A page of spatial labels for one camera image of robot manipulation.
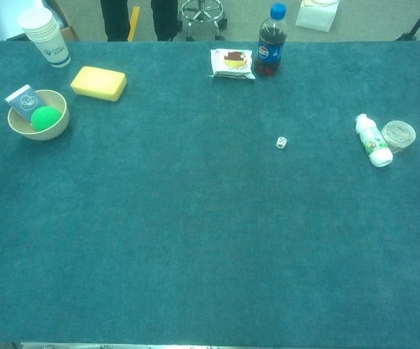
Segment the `teal table cloth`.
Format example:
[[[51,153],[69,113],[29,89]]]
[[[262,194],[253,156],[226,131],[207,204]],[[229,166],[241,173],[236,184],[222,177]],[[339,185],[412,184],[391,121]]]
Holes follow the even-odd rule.
[[[289,43],[253,81],[213,78],[213,42],[68,48],[0,42],[0,342],[420,349],[420,41]],[[11,129],[26,84],[61,135]],[[361,113],[416,139],[375,167]]]

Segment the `white snack packet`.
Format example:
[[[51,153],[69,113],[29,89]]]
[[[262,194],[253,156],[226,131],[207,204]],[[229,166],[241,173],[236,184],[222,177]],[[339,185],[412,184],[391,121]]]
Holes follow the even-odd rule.
[[[211,49],[212,77],[255,80],[252,51],[244,49]]]

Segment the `cola bottle with blue cap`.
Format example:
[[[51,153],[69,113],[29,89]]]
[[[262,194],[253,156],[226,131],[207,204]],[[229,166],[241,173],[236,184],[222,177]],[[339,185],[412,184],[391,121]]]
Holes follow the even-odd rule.
[[[274,75],[282,59],[282,51],[287,38],[285,16],[287,6],[275,3],[270,9],[269,17],[258,30],[258,50],[255,57],[255,71],[258,75]]]

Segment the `yellow sponge block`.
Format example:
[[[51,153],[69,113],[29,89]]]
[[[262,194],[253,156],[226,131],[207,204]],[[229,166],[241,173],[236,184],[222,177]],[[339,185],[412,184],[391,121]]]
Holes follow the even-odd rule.
[[[92,66],[83,66],[71,82],[72,90],[85,97],[116,102],[127,86],[124,73]]]

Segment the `chrome stool base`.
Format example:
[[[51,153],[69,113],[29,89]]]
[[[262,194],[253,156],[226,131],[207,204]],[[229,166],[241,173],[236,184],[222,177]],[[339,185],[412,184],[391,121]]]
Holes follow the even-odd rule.
[[[221,0],[185,0],[178,11],[178,30],[187,21],[186,41],[194,41],[191,33],[193,24],[211,23],[215,29],[214,39],[225,41],[221,31],[227,28],[228,20]]]

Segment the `beige bowl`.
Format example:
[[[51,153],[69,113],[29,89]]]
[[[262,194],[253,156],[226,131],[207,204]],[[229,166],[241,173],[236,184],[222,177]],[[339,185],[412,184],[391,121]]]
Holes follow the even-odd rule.
[[[36,132],[29,122],[27,122],[13,107],[10,107],[7,114],[7,121],[14,132],[27,137],[28,139],[51,140],[61,135],[68,126],[70,113],[67,102],[64,96],[53,90],[40,89],[36,90],[36,92],[47,106],[53,107],[62,113],[60,119],[51,127]]]

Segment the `white milk drink bottle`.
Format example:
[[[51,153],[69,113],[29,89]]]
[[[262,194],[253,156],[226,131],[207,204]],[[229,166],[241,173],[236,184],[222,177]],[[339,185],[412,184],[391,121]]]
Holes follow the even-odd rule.
[[[373,119],[365,113],[359,114],[355,131],[372,165],[380,168],[392,163],[393,154]]]

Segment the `green ball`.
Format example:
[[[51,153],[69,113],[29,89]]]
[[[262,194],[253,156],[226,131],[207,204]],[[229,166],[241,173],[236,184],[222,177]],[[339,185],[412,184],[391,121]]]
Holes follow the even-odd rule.
[[[31,126],[37,132],[50,128],[58,122],[62,113],[51,106],[37,108],[31,115]]]

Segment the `person legs in black trousers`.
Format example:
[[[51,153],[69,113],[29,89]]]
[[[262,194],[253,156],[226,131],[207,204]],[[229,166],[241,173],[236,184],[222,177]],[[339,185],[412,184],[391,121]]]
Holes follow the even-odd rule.
[[[130,32],[128,0],[100,0],[108,41],[127,41]],[[178,0],[151,0],[158,41],[172,41],[178,32]]]

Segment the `white box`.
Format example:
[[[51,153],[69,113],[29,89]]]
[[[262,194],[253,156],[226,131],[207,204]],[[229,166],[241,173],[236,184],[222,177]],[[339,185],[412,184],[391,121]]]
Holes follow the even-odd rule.
[[[296,26],[329,32],[340,0],[301,0]]]

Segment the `small blue card box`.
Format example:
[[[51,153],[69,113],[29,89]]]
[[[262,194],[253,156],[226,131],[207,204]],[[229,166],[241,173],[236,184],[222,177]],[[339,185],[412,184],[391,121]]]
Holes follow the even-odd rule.
[[[5,101],[29,123],[33,112],[37,108],[46,106],[45,101],[29,84],[14,91],[5,98]]]

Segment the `cardboard box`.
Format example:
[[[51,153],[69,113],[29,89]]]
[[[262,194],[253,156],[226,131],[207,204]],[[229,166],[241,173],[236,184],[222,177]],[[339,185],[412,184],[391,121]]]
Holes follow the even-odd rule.
[[[78,41],[79,38],[58,0],[0,0],[0,41],[27,41],[17,18],[27,8],[48,8],[60,26],[63,38],[67,41]]]

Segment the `stack of white paper cups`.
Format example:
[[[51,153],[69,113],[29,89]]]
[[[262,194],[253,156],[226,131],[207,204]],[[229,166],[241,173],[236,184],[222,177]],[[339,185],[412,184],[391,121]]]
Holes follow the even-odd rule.
[[[52,67],[63,68],[70,63],[70,53],[50,9],[28,8],[18,16],[17,24]]]

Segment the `black tripod stand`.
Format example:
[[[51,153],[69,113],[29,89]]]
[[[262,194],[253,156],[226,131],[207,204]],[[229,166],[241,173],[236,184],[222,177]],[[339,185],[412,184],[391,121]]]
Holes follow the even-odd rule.
[[[416,32],[418,31],[419,28],[420,28],[420,16],[419,16],[418,20],[416,21],[416,23],[414,24],[414,26],[412,27],[412,29],[407,33],[401,34],[397,38],[397,41],[415,41],[416,40]]]

